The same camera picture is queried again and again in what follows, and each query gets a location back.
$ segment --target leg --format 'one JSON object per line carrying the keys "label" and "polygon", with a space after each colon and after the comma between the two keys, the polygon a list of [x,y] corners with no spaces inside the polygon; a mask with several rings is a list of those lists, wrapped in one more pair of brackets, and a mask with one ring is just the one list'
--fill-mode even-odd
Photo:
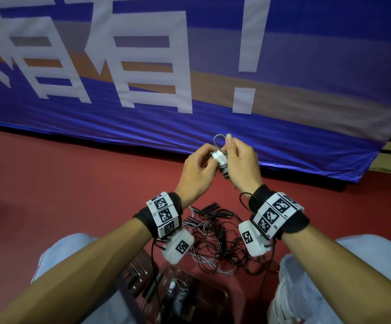
{"label": "leg", "polygon": [[[57,265],[64,259],[76,253],[86,245],[95,241],[87,234],[77,233],[69,235],[51,248],[47,249],[39,259],[38,268],[32,282],[38,279],[46,271]],[[126,286],[120,287],[106,303],[95,310],[83,324],[141,324],[145,323],[142,310],[139,308]]]}
{"label": "leg", "polygon": [[[366,234],[341,238],[337,242],[391,280],[391,241]],[[280,285],[268,318],[271,324],[293,323],[296,318],[305,319],[306,324],[341,323],[292,255],[286,255],[281,261]]]}

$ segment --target pants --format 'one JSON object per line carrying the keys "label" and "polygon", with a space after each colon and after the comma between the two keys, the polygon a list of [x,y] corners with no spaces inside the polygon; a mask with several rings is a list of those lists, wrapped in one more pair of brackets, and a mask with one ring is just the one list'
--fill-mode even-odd
{"label": "pants", "polygon": [[[391,280],[391,241],[376,235],[357,235],[337,242]],[[281,263],[291,312],[305,324],[342,323],[297,259],[289,254]]]}
{"label": "pants", "polygon": [[[42,254],[32,282],[94,240],[96,238],[78,233],[56,242]],[[120,291],[86,318],[83,324],[145,324],[143,311],[128,291],[128,287],[123,285],[119,288]]]}

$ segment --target red mat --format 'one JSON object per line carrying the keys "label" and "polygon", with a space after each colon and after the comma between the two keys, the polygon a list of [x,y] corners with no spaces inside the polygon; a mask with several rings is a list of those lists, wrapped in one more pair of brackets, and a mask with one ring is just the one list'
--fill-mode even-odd
{"label": "red mat", "polygon": [[[173,190],[181,169],[179,162],[0,132],[0,310],[30,283],[45,249],[72,233],[101,236],[122,225],[147,199]],[[333,239],[372,233],[391,240],[391,174],[368,172],[360,184],[342,193],[264,181],[303,205],[312,223]],[[249,214],[238,195],[218,175],[194,205],[216,201],[246,220]],[[275,259],[279,261],[286,253],[279,242]],[[164,263],[159,250],[155,250],[155,260]],[[266,278],[261,298],[257,298],[263,275],[250,277],[238,271],[233,277],[208,276],[188,256],[179,265],[229,290],[236,323],[266,322],[276,275]]]}

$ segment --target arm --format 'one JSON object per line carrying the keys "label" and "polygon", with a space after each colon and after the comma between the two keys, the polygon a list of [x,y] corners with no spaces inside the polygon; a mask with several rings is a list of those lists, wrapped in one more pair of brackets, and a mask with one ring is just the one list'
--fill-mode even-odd
{"label": "arm", "polygon": [[[223,149],[231,181],[253,194],[263,184],[257,154],[229,135]],[[311,225],[282,240],[345,324],[391,323],[390,280]]]}
{"label": "arm", "polygon": [[[185,161],[175,190],[182,209],[209,188],[217,162],[204,145]],[[60,262],[23,291],[1,314],[0,324],[74,323],[106,291],[149,242],[151,232],[137,218]]]}

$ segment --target forearm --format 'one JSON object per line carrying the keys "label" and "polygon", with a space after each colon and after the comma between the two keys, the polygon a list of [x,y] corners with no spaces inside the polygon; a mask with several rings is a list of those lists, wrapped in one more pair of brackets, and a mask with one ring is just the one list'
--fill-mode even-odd
{"label": "forearm", "polygon": [[74,323],[152,238],[133,218],[34,281],[0,314],[0,323]]}
{"label": "forearm", "polygon": [[311,225],[282,240],[345,324],[391,323],[386,277]]}

